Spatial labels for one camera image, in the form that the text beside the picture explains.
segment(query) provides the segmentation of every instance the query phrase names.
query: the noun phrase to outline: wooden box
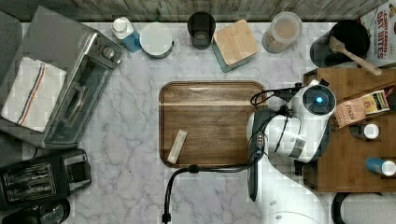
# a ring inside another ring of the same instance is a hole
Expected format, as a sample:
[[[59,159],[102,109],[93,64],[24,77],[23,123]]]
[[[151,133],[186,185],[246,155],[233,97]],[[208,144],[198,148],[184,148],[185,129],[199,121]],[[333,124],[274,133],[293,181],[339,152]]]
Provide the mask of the wooden box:
[[[237,21],[215,32],[213,39],[212,48],[223,72],[250,62],[259,50],[245,20]]]

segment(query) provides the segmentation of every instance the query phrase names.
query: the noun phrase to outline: black cable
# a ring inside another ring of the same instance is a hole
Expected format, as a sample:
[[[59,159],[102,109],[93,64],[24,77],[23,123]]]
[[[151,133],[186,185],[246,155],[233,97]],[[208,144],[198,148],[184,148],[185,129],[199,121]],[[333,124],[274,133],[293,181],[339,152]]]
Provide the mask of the black cable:
[[[248,144],[247,144],[247,148],[249,147],[249,145],[251,144],[251,140],[253,138],[253,136],[259,132],[263,132],[265,133],[265,128],[268,125],[268,123],[275,117],[277,116],[277,114],[279,113],[281,109],[279,109],[278,111],[274,112],[269,119],[265,120],[262,125],[260,126],[259,130],[257,130],[256,132],[254,132],[249,140],[248,140]],[[191,173],[191,174],[198,174],[199,172],[216,172],[216,173],[238,173],[241,171],[244,171],[246,169],[249,169],[250,167],[252,167],[254,164],[256,164],[257,162],[259,162],[259,160],[263,157],[263,155],[268,156],[268,154],[265,153],[264,151],[265,145],[262,148],[259,148],[257,150],[255,150],[254,152],[251,153],[249,159],[247,160],[247,162],[243,162],[243,163],[237,163],[237,164],[231,164],[231,165],[222,165],[222,166],[215,166],[215,167],[199,167],[198,165],[190,165],[188,168],[182,168],[177,170],[176,172],[174,172],[171,176],[171,178],[169,179],[168,185],[166,187],[166,193],[165,193],[165,205],[164,205],[164,213],[163,213],[163,223],[168,223],[171,221],[171,214],[169,211],[169,204],[171,201],[171,193],[172,193],[172,186],[173,186],[173,182],[176,178],[177,175],[183,174],[183,173]],[[253,160],[250,161],[252,156],[257,154],[258,152],[261,152],[260,157],[257,160]]]
[[[36,148],[35,148],[35,154],[33,155],[33,157],[32,157],[32,158],[34,158],[34,157],[35,157],[35,155],[37,155],[37,151],[38,151],[38,147],[36,147]]]
[[[288,89],[282,89],[282,90],[267,90],[267,91],[261,91],[259,93],[256,93],[251,99],[250,99],[250,103],[252,105],[254,105],[256,107],[256,109],[258,109],[258,105],[264,103],[265,101],[267,101],[268,99],[270,99],[271,97],[273,97],[274,95],[278,96],[280,93],[287,93],[287,94],[295,94],[295,90],[299,90],[300,88],[288,88]],[[270,95],[269,97],[259,101],[259,97],[260,96],[264,96],[265,93],[267,92],[273,92],[274,94]],[[259,132],[263,133],[264,138],[268,137],[264,134],[265,133],[265,128],[267,127],[267,125],[269,124],[269,122],[276,117],[278,114],[283,113],[285,111],[284,106],[282,106],[278,111],[274,112],[269,119],[265,120],[262,125],[260,126],[259,130],[257,130],[256,132],[254,132],[247,143],[247,149],[249,148],[250,144],[251,144],[251,140],[253,139],[253,136]],[[288,113],[287,118],[285,120],[285,126],[283,128],[283,132],[286,129],[286,125],[289,121],[289,109],[286,107],[286,112]],[[276,149],[278,148],[278,146],[280,145],[280,139],[279,142],[277,143]],[[169,211],[169,204],[171,201],[171,193],[172,193],[172,186],[173,186],[173,182],[176,178],[177,175],[183,174],[183,173],[191,173],[191,174],[198,174],[199,172],[216,172],[216,173],[238,173],[241,171],[244,171],[246,169],[249,169],[250,167],[252,167],[254,164],[256,164],[257,162],[259,162],[259,160],[263,157],[263,155],[266,155],[268,157],[268,155],[265,153],[264,151],[265,148],[265,140],[264,140],[264,146],[262,146],[261,148],[259,148],[258,150],[254,151],[251,153],[250,157],[248,158],[247,162],[242,162],[242,163],[237,163],[237,164],[230,164],[230,165],[222,165],[222,166],[214,166],[214,167],[199,167],[198,165],[194,164],[194,165],[190,165],[188,168],[182,168],[177,170],[176,172],[174,172],[171,176],[171,178],[169,179],[168,185],[166,187],[166,193],[165,193],[165,205],[164,205],[164,213],[163,213],[163,223],[168,223],[171,221],[171,214]],[[257,160],[253,160],[250,161],[253,155],[257,155],[258,152],[260,152],[260,157]]]
[[[279,90],[266,90],[266,91],[260,91],[256,94],[254,94],[251,98],[250,98],[250,104],[254,105],[254,107],[256,107],[256,109],[258,108],[258,105],[265,103],[268,99],[270,99],[273,96],[278,96],[280,93],[285,93],[285,94],[290,94],[290,95],[294,95],[295,92],[299,90],[301,87],[295,87],[295,88],[286,88],[286,89],[279,89]],[[274,94],[270,95],[269,97],[265,97],[265,93],[267,92],[273,92]]]
[[[275,151],[274,152],[277,152],[277,149],[279,148],[279,146],[280,146],[280,141],[282,141],[282,138],[283,138],[283,134],[285,133],[285,130],[286,130],[286,126],[288,125],[288,122],[289,122],[289,109],[288,109],[288,107],[286,106],[286,119],[285,119],[285,124],[283,125],[283,130],[282,130],[282,134],[280,135],[280,137],[279,137],[279,140],[277,141],[277,143],[276,143],[276,148],[275,148]]]

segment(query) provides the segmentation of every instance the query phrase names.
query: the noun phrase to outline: wooden tray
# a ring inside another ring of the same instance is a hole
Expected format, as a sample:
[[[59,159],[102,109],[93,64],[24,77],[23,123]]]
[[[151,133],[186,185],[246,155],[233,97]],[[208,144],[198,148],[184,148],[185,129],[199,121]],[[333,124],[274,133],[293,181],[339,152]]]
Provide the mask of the wooden tray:
[[[160,92],[160,155],[169,167],[224,165],[248,160],[253,81],[170,82]],[[176,164],[167,160],[178,130],[187,138]]]

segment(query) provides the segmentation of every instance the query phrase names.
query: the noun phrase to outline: white cap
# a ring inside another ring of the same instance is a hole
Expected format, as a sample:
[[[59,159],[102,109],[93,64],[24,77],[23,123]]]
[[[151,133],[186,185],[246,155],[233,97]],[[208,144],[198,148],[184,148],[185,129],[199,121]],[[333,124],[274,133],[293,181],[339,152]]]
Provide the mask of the white cap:
[[[123,39],[134,32],[134,27],[126,17],[121,17],[114,20],[112,30],[118,39]]]
[[[172,47],[172,32],[160,22],[152,22],[140,33],[142,49],[152,56],[165,54]]]
[[[384,175],[395,175],[396,164],[393,161],[386,161],[382,164],[382,173]]]
[[[377,138],[379,135],[378,126],[376,126],[375,124],[367,124],[364,127],[364,135],[366,135],[366,137],[369,139]]]

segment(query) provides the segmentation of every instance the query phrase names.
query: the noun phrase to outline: wooden spoon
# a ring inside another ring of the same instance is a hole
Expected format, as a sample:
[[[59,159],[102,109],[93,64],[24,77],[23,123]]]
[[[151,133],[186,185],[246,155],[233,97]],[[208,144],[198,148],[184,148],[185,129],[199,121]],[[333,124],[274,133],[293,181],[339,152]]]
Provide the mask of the wooden spoon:
[[[343,53],[345,54],[348,58],[353,60],[355,63],[359,64],[361,67],[365,68],[367,71],[373,73],[376,76],[379,76],[382,74],[382,70],[375,67],[371,63],[368,63],[367,61],[363,60],[362,58],[356,56],[355,54],[347,51],[346,45],[337,40],[334,36],[330,36],[330,49],[333,52],[338,52],[338,53]]]

